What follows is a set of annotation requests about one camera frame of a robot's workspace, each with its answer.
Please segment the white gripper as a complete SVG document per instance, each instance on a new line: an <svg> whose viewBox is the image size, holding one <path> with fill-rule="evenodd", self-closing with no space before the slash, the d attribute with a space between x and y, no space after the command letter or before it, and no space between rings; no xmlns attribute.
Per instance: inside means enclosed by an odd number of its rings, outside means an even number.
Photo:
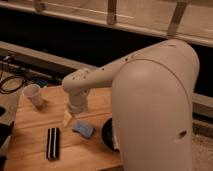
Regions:
<svg viewBox="0 0 213 171"><path fill-rule="evenodd" d="M88 100L85 93L77 95L68 95L68 111L64 112L63 125L67 127L73 120L73 116L86 112L88 110Z"/></svg>

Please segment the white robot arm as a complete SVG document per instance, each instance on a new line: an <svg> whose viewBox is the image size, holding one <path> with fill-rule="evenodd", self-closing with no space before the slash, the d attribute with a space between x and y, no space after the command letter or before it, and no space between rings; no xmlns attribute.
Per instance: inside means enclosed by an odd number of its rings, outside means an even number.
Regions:
<svg viewBox="0 0 213 171"><path fill-rule="evenodd" d="M192 171L192 96L199 59L186 42L166 40L99 69L67 75L68 111L87 109L87 92L110 87L124 171Z"/></svg>

